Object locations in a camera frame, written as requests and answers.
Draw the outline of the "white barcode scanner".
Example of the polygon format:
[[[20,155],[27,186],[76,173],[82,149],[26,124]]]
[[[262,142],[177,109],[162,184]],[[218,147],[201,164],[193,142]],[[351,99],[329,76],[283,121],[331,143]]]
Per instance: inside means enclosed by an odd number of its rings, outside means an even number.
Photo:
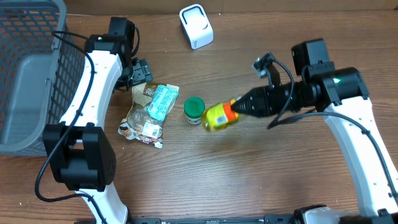
[[[208,16],[200,4],[192,4],[180,10],[180,25],[193,50],[210,44],[214,33]]]

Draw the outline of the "yellow dish soap bottle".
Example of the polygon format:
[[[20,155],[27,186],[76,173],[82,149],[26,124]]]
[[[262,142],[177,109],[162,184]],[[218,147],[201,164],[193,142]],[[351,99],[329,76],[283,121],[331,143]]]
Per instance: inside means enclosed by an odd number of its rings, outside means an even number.
[[[215,132],[245,120],[247,115],[232,110],[238,99],[232,98],[206,109],[201,116],[203,128],[208,132]]]

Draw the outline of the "grey plastic mesh basket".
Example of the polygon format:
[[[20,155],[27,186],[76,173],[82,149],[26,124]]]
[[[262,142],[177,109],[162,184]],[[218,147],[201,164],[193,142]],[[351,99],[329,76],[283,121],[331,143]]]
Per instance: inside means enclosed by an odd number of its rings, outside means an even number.
[[[84,70],[67,31],[63,1],[1,1],[1,154],[44,156],[42,132],[58,124]]]

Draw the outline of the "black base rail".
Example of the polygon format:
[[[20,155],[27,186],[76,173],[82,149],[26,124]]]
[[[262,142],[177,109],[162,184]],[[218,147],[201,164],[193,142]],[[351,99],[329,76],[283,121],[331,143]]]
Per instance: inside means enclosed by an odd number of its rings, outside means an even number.
[[[303,220],[293,215],[265,215],[263,217],[171,219],[128,218],[127,224],[299,224]]]

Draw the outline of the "green lid white jar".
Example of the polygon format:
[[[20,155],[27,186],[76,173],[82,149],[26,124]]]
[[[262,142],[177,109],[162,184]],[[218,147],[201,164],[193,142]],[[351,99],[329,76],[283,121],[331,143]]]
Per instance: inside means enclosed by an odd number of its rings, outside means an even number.
[[[184,103],[184,113],[188,123],[197,125],[201,123],[201,116],[205,111],[204,101],[197,97],[188,98]]]

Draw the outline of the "teal wet wipes pack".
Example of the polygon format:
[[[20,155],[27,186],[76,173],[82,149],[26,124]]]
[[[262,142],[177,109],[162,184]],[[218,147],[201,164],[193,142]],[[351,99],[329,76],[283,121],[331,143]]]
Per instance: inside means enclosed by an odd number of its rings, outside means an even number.
[[[164,121],[179,96],[179,87],[174,85],[159,85],[154,93],[152,102],[147,107],[149,116]]]

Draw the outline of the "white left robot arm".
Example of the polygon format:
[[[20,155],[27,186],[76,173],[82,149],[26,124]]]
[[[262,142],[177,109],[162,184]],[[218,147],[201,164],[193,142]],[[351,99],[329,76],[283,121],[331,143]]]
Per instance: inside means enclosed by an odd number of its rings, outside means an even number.
[[[114,186],[116,155],[104,133],[104,121],[114,90],[128,90],[153,81],[146,60],[136,58],[139,29],[125,17],[112,17],[103,35],[86,38],[85,67],[75,96],[58,124],[43,131],[47,160],[35,181],[35,194],[44,202],[81,197],[94,223],[132,223],[128,207]],[[58,183],[73,193],[45,198],[39,185],[51,168]]]

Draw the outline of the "brown nut snack bag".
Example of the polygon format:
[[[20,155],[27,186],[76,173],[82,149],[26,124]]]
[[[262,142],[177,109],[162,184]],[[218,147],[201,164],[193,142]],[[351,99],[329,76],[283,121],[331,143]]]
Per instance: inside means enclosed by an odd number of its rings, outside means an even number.
[[[132,88],[132,106],[122,119],[118,133],[128,140],[137,140],[156,148],[163,146],[164,121],[153,119],[147,112],[155,90],[163,83],[143,83]]]

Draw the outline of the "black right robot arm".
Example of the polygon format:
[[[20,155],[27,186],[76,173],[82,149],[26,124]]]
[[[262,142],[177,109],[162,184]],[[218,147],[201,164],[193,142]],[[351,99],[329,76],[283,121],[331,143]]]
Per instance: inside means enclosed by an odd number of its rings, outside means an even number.
[[[258,118],[272,116],[270,127],[321,116],[331,129],[352,176],[358,213],[340,212],[325,205],[296,209],[292,223],[396,223],[397,169],[379,134],[369,90],[353,67],[336,69],[323,39],[292,47],[299,82],[281,84],[270,71],[272,54],[253,65],[267,86],[257,87],[232,105],[232,110]]]

